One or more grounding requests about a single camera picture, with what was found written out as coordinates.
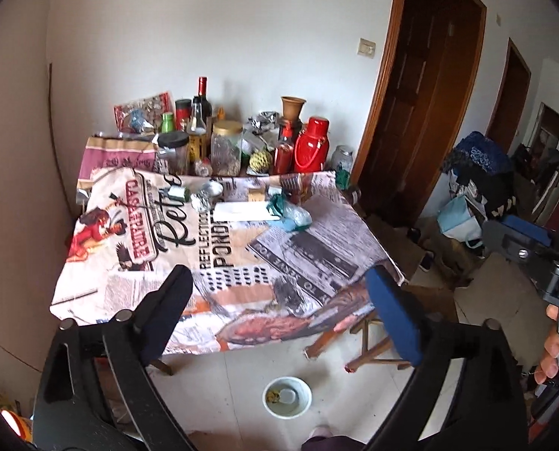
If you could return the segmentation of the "person right hand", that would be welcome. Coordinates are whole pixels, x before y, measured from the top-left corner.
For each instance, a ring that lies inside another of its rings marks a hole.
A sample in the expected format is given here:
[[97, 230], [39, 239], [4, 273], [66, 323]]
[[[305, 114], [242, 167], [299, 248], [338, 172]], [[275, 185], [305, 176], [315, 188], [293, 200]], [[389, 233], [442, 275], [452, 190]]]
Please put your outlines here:
[[548, 379], [554, 379], [559, 371], [559, 332], [557, 321], [559, 320], [559, 308], [553, 304], [547, 306], [547, 316], [554, 322], [548, 332], [547, 339], [543, 344], [543, 355], [534, 372], [534, 379], [538, 385], [543, 385]]

